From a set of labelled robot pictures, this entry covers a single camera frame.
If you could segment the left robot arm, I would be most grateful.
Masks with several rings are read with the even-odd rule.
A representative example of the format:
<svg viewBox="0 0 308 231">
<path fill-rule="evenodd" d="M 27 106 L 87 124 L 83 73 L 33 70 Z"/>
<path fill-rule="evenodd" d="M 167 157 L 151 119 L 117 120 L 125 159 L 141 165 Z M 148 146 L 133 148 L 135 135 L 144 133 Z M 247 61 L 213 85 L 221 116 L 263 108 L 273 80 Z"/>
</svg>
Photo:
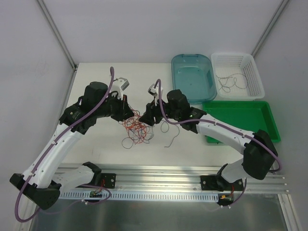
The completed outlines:
<svg viewBox="0 0 308 231">
<path fill-rule="evenodd" d="M 55 172 L 97 119 L 110 117 L 119 122 L 133 117 L 124 94 L 128 86 L 129 82 L 124 78 L 114 80 L 111 87 L 97 81 L 87 85 L 78 101 L 65 109 L 53 137 L 31 167 L 22 174 L 14 173 L 10 183 L 42 210 L 52 207 L 60 194 L 75 187 L 83 184 L 102 186 L 102 171 L 91 162 L 83 163 L 63 176 L 57 177 Z"/>
</svg>

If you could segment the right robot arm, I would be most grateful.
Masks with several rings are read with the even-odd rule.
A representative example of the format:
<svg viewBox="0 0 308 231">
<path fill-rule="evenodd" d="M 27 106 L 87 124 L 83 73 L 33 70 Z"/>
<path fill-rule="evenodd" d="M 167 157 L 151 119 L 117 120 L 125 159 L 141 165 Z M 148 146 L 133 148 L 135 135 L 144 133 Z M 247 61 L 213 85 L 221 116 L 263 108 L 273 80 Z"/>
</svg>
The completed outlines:
<svg viewBox="0 0 308 231">
<path fill-rule="evenodd" d="M 190 106 L 180 90 L 170 91 L 167 102 L 162 100 L 158 87 L 150 87 L 148 92 L 154 100 L 146 105 L 140 122 L 153 126 L 164 119 L 187 131 L 210 136 L 243 155 L 241 160 L 223 165 L 212 179 L 205 182 L 210 189 L 222 192 L 246 177 L 263 180 L 272 171 L 274 162 L 278 161 L 278 153 L 267 132 L 261 129 L 252 132 L 222 122 Z"/>
</svg>

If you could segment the teal transparent plastic tub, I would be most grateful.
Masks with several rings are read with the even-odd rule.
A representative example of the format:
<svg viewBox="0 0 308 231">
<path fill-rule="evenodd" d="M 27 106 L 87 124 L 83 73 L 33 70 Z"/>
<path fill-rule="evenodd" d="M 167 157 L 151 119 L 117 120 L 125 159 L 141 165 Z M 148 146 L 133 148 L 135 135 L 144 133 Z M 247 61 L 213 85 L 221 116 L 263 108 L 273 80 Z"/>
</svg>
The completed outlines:
<svg viewBox="0 0 308 231">
<path fill-rule="evenodd" d="M 217 95 L 210 59 L 201 54 L 179 54 L 171 60 L 173 89 L 181 90 L 190 104 L 203 104 Z"/>
</svg>

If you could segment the white perforated plastic basket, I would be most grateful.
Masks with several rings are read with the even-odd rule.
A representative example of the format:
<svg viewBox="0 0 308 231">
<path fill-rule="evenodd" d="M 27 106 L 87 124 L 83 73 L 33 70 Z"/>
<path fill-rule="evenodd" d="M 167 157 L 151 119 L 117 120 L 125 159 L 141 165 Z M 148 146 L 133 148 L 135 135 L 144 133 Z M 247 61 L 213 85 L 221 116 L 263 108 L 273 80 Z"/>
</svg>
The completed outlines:
<svg viewBox="0 0 308 231">
<path fill-rule="evenodd" d="M 254 101 L 265 97 L 255 60 L 247 53 L 211 54 L 216 100 Z"/>
</svg>

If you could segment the green plastic tray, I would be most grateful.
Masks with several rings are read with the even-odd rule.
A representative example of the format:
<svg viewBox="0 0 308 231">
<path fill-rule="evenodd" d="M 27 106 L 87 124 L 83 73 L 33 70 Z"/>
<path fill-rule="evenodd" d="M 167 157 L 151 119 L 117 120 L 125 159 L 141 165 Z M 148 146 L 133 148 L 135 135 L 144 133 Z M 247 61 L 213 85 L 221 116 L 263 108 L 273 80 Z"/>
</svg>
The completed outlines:
<svg viewBox="0 0 308 231">
<path fill-rule="evenodd" d="M 266 131 L 273 143 L 281 141 L 270 105 L 266 101 L 211 101 L 203 110 L 232 126 L 257 132 Z"/>
</svg>

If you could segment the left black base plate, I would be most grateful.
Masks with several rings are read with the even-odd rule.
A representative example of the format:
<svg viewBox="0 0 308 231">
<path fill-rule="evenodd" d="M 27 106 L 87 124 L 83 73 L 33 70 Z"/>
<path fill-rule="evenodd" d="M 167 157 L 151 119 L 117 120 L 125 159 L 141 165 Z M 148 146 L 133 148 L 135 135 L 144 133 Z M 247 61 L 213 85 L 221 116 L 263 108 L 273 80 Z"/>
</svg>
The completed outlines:
<svg viewBox="0 0 308 231">
<path fill-rule="evenodd" d="M 99 175 L 99 186 L 114 189 L 116 184 L 116 174 L 115 173 L 101 173 Z"/>
</svg>

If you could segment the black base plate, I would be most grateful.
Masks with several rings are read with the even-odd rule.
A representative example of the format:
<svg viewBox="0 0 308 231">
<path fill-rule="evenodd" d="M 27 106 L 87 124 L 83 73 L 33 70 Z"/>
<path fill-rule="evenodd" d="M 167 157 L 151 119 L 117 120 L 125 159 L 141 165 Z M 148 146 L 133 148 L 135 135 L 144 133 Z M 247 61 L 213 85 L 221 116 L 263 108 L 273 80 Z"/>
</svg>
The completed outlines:
<svg viewBox="0 0 308 231">
<path fill-rule="evenodd" d="M 214 175 L 201 175 L 200 184 L 202 191 L 217 191 L 218 185 Z"/>
<path fill-rule="evenodd" d="M 115 173 L 101 173 L 99 175 L 99 186 L 114 189 L 116 184 L 116 174 Z"/>
</svg>

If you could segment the aluminium mounting rail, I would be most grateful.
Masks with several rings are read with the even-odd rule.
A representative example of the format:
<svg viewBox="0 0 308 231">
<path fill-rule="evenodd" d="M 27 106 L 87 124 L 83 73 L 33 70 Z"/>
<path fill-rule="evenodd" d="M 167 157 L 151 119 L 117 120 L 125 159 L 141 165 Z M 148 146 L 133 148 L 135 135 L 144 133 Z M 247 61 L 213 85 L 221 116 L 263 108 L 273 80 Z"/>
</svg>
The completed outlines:
<svg viewBox="0 0 308 231">
<path fill-rule="evenodd" d="M 103 173 L 115 173 L 115 189 L 149 192 L 200 192 L 203 175 L 214 175 L 218 167 L 173 167 L 98 164 Z M 268 174 L 264 180 L 247 178 L 245 193 L 290 194 L 283 175 Z"/>
</svg>

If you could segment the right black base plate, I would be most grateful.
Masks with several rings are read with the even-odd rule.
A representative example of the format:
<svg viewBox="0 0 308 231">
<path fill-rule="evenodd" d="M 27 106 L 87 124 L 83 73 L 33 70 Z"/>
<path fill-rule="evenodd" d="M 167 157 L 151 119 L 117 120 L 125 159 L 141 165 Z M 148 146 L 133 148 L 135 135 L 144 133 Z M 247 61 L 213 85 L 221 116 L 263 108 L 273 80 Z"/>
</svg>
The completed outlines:
<svg viewBox="0 0 308 231">
<path fill-rule="evenodd" d="M 217 191 L 218 185 L 214 175 L 201 175 L 200 184 L 202 191 Z"/>
</svg>

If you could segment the left aluminium frame post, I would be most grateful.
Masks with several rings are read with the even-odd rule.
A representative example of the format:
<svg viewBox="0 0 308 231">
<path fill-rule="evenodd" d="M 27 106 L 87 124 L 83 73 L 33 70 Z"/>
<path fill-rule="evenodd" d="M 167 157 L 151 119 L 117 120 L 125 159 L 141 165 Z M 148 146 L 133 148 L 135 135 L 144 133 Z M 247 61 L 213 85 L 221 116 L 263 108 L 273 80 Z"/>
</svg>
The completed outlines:
<svg viewBox="0 0 308 231">
<path fill-rule="evenodd" d="M 58 29 L 46 3 L 44 0 L 35 0 L 35 2 L 37 3 L 38 7 L 40 8 L 48 26 L 50 27 L 55 39 L 58 42 L 58 45 L 60 46 L 65 58 L 67 59 L 69 65 L 71 66 L 71 68 L 73 69 L 73 71 L 75 71 L 77 69 L 77 64 L 74 61 L 61 33 L 60 30 Z"/>
</svg>

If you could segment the aluminium frame post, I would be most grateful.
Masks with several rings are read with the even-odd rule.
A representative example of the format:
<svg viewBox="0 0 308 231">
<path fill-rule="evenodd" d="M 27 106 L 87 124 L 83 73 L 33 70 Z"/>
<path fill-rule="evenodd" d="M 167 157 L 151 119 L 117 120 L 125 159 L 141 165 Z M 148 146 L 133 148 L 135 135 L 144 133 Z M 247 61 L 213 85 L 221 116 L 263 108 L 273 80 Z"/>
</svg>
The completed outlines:
<svg viewBox="0 0 308 231">
<path fill-rule="evenodd" d="M 71 66 L 71 68 L 73 69 L 73 71 L 75 71 L 77 69 L 77 64 L 74 61 L 61 33 L 60 30 L 58 29 L 46 3 L 44 0 L 35 0 L 35 2 L 37 3 L 38 7 L 40 8 L 48 26 L 50 27 L 55 39 L 58 42 L 58 45 L 60 46 L 65 58 L 67 59 L 69 65 Z"/>
<path fill-rule="evenodd" d="M 277 9 L 274 11 L 272 17 L 270 18 L 268 24 L 266 25 L 265 29 L 263 30 L 261 36 L 259 37 L 256 45 L 254 46 L 251 55 L 256 58 L 257 55 L 260 53 L 262 47 L 265 45 L 267 39 L 269 38 L 271 32 L 273 31 L 274 27 L 278 23 L 279 19 L 285 12 L 286 8 L 288 7 L 291 0 L 281 0 Z"/>
</svg>

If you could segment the right aluminium frame post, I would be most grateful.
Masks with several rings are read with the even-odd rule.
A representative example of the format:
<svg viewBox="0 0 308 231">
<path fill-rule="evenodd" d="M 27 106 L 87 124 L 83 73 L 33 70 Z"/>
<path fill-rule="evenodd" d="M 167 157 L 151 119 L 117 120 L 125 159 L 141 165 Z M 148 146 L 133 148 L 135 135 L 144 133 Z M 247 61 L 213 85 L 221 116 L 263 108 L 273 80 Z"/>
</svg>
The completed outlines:
<svg viewBox="0 0 308 231">
<path fill-rule="evenodd" d="M 271 32 L 273 31 L 274 27 L 278 23 L 279 19 L 285 12 L 286 8 L 288 7 L 291 0 L 281 0 L 277 9 L 274 11 L 272 17 L 270 18 L 268 24 L 266 25 L 265 29 L 263 30 L 261 36 L 259 37 L 256 45 L 254 46 L 251 55 L 256 58 L 257 55 L 260 53 L 262 47 L 265 45 L 267 39 L 269 38 Z"/>
</svg>

